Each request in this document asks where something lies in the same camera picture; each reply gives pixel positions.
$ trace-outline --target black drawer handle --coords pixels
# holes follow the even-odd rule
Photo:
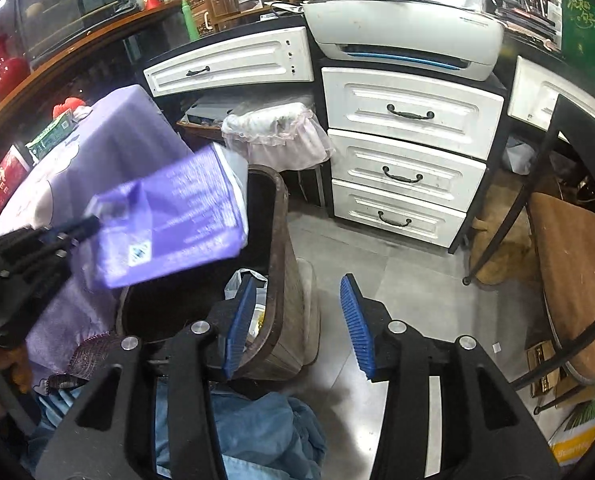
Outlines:
[[[379,216],[379,219],[382,220],[385,224],[395,225],[395,227],[407,227],[407,225],[413,221],[410,218],[407,218],[406,224],[401,224],[400,222],[393,222],[391,220],[386,220],[384,218],[384,211],[378,211],[377,216]]]
[[[392,178],[393,180],[397,180],[399,182],[406,182],[407,184],[415,184],[416,182],[420,182],[424,178],[424,175],[421,173],[418,173],[417,175],[415,175],[415,180],[411,180],[410,178],[406,178],[404,176],[391,175],[391,174],[388,174],[388,172],[389,172],[388,166],[382,166],[382,171],[384,171],[384,174],[386,176],[388,176],[389,178]]]
[[[398,115],[400,117],[406,117],[407,119],[421,119],[421,120],[425,121],[426,119],[433,119],[435,117],[435,114],[433,112],[431,112],[430,110],[428,112],[426,112],[426,117],[423,117],[418,114],[410,114],[409,112],[396,112],[395,107],[392,104],[386,105],[386,109],[389,112],[391,112],[393,115]]]
[[[192,75],[201,74],[202,72],[211,72],[211,68],[210,68],[210,66],[208,66],[208,65],[207,65],[207,66],[206,66],[206,67],[204,67],[202,70],[189,70],[189,71],[186,73],[186,76],[187,76],[187,77],[190,77],[190,76],[192,76]]]

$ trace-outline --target tiled floor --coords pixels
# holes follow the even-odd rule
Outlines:
[[[521,283],[464,286],[467,256],[412,238],[340,224],[315,207],[295,205],[289,231],[296,256],[313,265],[321,309],[318,358],[285,391],[316,412],[327,434],[329,452],[325,480],[369,478],[386,399],[386,383],[372,384],[357,367],[339,303],[341,277],[352,272],[364,296],[385,303],[426,336],[455,340],[473,335],[512,380],[527,370],[524,354],[529,328],[543,322],[539,291]],[[493,352],[499,342],[501,352]],[[520,392],[532,411],[535,400]],[[427,474],[439,470],[441,415],[439,381],[431,383],[431,416]],[[551,409],[537,418],[550,436],[564,410]]]

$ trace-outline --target brown chair seat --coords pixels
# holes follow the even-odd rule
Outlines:
[[[595,213],[542,193],[529,201],[546,306],[557,340],[574,339],[595,321]],[[595,341],[569,364],[595,381]]]

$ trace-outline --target green bag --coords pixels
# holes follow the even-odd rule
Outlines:
[[[595,81],[593,0],[562,0],[562,53],[568,64]]]

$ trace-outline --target silver screw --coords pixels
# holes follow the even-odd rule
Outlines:
[[[138,346],[138,338],[135,337],[134,335],[130,335],[128,337],[125,337],[122,340],[122,349],[123,350],[132,350],[133,348],[135,348],[136,346]]]
[[[388,329],[394,334],[403,334],[406,332],[406,323],[397,319],[388,324]]]
[[[196,321],[191,325],[191,332],[198,335],[204,334],[209,331],[209,328],[211,328],[211,325],[206,321]]]
[[[477,341],[469,335],[463,335],[459,339],[459,345],[465,350],[472,350],[477,346]]]

